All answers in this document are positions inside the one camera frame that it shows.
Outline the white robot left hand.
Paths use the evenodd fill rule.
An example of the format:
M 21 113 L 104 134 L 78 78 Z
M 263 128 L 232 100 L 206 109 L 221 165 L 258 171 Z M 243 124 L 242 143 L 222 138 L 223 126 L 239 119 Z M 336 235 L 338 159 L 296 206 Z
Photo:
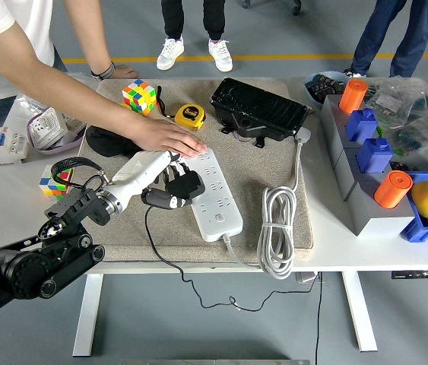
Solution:
M 146 205 L 171 210 L 190 205 L 204 191 L 202 178 L 179 154 L 142 151 L 98 195 L 110 214 L 120 214 L 135 195 Z

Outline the person's right hand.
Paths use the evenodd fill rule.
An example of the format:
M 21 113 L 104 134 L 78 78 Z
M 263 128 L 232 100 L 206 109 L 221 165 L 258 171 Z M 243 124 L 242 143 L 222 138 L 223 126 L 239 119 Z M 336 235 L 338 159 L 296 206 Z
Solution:
M 159 119 L 133 122 L 128 137 L 145 151 L 170 151 L 184 157 L 197 157 L 207 145 L 200 138 L 176 124 Z

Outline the person's left hand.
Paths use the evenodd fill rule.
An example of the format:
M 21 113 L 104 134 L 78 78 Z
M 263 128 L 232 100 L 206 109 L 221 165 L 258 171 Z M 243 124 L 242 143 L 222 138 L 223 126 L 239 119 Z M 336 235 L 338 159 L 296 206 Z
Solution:
M 115 65 L 112 79 L 136 79 L 139 73 L 130 65 Z

